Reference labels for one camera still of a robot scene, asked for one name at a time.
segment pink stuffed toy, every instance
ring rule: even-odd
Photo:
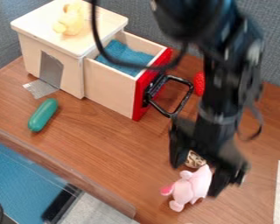
[[[213,174],[205,164],[196,172],[182,171],[179,175],[181,179],[161,189],[164,196],[172,194],[174,200],[169,202],[169,206],[178,213],[184,209],[186,203],[190,202],[193,205],[198,199],[207,196]]]

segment wooden table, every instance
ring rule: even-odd
[[[199,59],[188,56],[175,74],[190,77],[201,68]],[[45,99],[35,100],[22,85],[34,79],[21,58],[0,70],[0,141],[13,150],[129,216],[135,208],[135,219],[142,224],[273,222],[280,159],[280,87],[266,84],[259,103],[265,120],[263,134],[251,143],[237,141],[253,165],[246,183],[241,188],[229,187],[216,200],[206,199],[174,213],[158,192],[178,179],[181,170],[169,165],[167,118],[152,108],[140,122],[133,122],[90,100],[80,101],[59,91],[50,95],[59,101],[59,113],[42,132],[33,134],[27,121]],[[158,101],[173,109],[184,91],[172,84]],[[182,116],[194,119],[197,102],[194,96]],[[242,131],[251,133],[255,128],[252,115],[245,114]]]

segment yellow stuffed toy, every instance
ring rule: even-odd
[[[64,5],[63,11],[64,13],[52,28],[57,33],[77,35],[84,26],[84,10],[81,0]]]

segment gray wall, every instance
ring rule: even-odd
[[[10,28],[10,22],[48,2],[50,0],[0,0],[0,68],[21,54],[18,35]]]
[[[9,22],[48,0],[0,0],[0,67],[19,54],[18,39]],[[262,77],[280,85],[280,0],[238,0],[240,8],[253,15],[262,26],[267,41]],[[101,6],[129,18],[127,30],[158,43],[179,47],[158,29],[149,0],[101,0]]]

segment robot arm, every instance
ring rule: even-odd
[[[193,150],[216,168],[209,196],[217,196],[229,184],[240,184],[249,170],[248,161],[234,144],[243,109],[250,108],[262,123],[254,108],[263,89],[263,35],[256,24],[238,11],[235,0],[150,0],[163,33],[183,43],[183,48],[169,65],[147,67],[118,61],[104,51],[96,28],[97,2],[92,0],[94,40],[100,53],[112,63],[164,71],[180,62],[190,43],[204,53],[206,90],[197,121],[171,117],[171,165],[182,165]]]

